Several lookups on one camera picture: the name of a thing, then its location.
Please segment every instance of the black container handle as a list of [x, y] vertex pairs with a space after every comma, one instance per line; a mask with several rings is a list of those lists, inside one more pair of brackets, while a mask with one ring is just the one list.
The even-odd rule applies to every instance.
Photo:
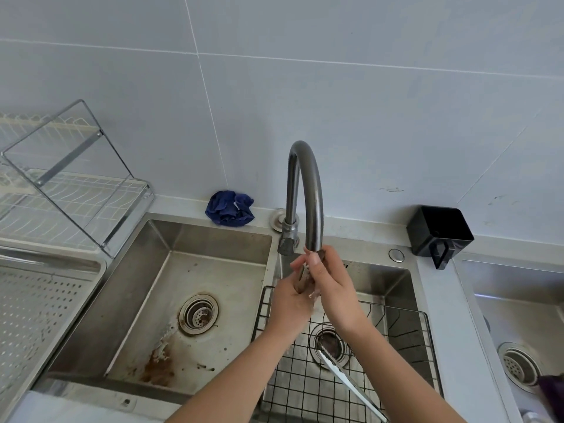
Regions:
[[435, 263], [435, 269], [444, 270], [447, 267], [447, 263], [450, 261], [452, 256], [455, 254], [455, 244], [452, 240], [443, 240], [444, 251], [441, 256], [437, 252], [437, 244], [431, 243], [429, 249], [431, 250], [431, 257]]

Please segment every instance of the round metal button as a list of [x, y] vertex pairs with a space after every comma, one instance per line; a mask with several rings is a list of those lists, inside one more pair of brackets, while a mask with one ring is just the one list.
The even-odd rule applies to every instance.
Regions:
[[395, 261], [397, 263], [403, 263], [405, 261], [405, 255], [403, 255], [403, 252], [401, 252], [399, 249], [390, 249], [388, 255], [390, 256], [392, 261]]

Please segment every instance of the sink basin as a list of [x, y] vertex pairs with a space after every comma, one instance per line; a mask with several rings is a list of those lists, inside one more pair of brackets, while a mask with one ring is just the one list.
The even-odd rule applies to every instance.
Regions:
[[564, 373], [564, 272], [486, 260], [465, 259], [456, 267], [483, 314], [495, 350], [490, 361], [499, 358], [520, 413], [550, 416], [537, 377]]
[[[419, 311], [416, 258], [391, 246], [325, 238], [335, 246], [365, 314], [441, 392], [433, 342]], [[167, 418], [260, 335], [276, 282], [297, 256], [280, 256], [278, 234], [220, 228], [206, 220], [147, 214], [34, 390]], [[321, 300], [257, 404], [258, 421], [377, 421], [323, 367], [315, 341], [333, 348], [350, 377], [380, 401]]]

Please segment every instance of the person's right hand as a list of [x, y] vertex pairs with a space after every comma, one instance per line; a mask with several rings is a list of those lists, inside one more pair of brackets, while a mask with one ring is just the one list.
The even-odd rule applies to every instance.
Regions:
[[362, 311], [352, 280], [341, 257], [332, 246], [324, 245], [325, 268], [316, 252], [308, 251], [296, 263], [306, 262], [315, 280], [315, 288], [321, 291], [321, 304], [330, 322], [345, 341], [362, 329], [368, 320]]

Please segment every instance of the person's right arm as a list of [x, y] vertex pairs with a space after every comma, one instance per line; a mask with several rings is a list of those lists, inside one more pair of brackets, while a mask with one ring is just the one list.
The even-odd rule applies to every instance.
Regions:
[[372, 326], [341, 258], [331, 246], [323, 249], [329, 272], [315, 252], [307, 252], [300, 262], [309, 265], [321, 290], [323, 309], [362, 365], [389, 419], [393, 423], [464, 423]]

